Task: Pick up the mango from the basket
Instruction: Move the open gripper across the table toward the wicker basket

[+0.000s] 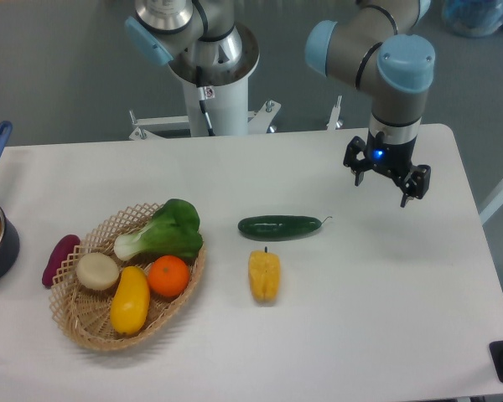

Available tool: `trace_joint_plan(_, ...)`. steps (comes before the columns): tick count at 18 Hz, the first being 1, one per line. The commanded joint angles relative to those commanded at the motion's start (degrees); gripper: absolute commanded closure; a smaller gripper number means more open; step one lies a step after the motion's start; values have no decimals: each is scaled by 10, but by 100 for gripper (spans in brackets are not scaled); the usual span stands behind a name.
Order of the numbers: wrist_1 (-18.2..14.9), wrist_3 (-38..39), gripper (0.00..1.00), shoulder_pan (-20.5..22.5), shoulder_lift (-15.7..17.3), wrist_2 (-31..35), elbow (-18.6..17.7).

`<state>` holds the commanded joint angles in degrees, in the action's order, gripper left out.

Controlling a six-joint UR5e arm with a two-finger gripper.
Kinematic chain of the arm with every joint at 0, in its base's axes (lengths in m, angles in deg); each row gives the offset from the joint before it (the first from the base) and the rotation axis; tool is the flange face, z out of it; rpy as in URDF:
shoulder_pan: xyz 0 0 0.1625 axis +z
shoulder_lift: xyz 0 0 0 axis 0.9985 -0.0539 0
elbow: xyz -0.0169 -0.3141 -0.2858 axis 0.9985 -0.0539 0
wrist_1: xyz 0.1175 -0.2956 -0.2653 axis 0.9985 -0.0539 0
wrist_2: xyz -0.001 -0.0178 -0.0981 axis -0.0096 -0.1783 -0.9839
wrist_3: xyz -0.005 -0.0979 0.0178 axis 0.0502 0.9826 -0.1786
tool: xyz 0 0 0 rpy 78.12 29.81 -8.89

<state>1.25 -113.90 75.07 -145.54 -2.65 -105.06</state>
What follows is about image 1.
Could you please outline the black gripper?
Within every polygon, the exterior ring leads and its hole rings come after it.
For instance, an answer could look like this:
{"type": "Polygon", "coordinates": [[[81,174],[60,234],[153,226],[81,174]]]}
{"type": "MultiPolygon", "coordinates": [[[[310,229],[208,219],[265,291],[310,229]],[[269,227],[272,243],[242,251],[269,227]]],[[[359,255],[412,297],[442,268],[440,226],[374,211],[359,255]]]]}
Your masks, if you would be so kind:
{"type": "Polygon", "coordinates": [[[390,178],[402,189],[400,206],[405,208],[410,199],[421,199],[428,191],[431,167],[412,163],[417,138],[403,144],[389,144],[385,140],[382,131],[374,136],[368,132],[366,141],[353,137],[345,150],[343,164],[354,174],[355,186],[360,185],[364,172],[370,170],[390,178]]]}

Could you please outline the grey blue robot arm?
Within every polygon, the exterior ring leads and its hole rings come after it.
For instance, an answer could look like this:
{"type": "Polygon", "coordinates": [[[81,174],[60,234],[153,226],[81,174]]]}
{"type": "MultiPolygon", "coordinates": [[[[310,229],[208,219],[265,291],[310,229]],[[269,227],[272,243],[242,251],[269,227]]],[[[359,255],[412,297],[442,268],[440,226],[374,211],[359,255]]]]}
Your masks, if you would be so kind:
{"type": "MultiPolygon", "coordinates": [[[[426,1],[361,1],[347,24],[325,20],[309,34],[306,64],[372,99],[366,138],[351,140],[343,164],[360,182],[365,172],[390,178],[404,199],[422,198],[431,169],[412,152],[433,82],[435,51],[411,29],[426,1]]],[[[135,48],[181,81],[191,134],[251,132],[248,79],[257,67],[254,34],[235,19],[231,1],[138,1],[125,30],[135,48]]]]}

